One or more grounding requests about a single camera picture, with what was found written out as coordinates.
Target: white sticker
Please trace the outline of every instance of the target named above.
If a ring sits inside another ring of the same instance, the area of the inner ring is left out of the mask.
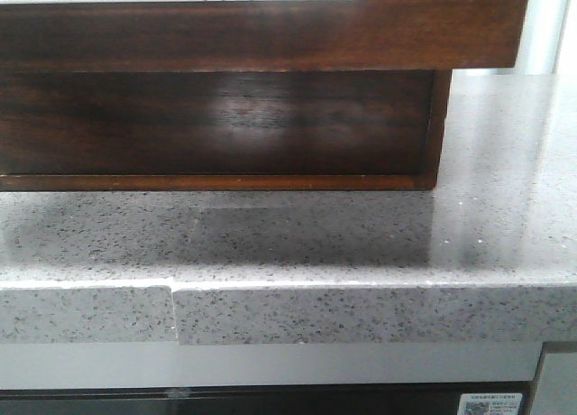
[[[523,394],[463,394],[457,415],[518,415]]]

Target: gray quartz countertop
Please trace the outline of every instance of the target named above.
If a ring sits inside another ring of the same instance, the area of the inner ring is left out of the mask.
[[[428,192],[0,194],[0,343],[577,340],[577,79],[456,78]]]

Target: qr code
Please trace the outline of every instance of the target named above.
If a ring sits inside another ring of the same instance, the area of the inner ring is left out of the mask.
[[[488,415],[489,414],[489,406],[490,406],[490,403],[488,403],[488,402],[468,401],[465,404],[464,415]]]

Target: speckled countertop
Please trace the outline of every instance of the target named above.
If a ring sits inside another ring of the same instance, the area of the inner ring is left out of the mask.
[[[432,192],[0,194],[0,343],[577,340],[577,79],[457,78]]]

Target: wooden cabinet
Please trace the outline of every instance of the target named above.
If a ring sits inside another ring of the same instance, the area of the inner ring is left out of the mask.
[[[526,2],[0,5],[0,189],[430,189]]]

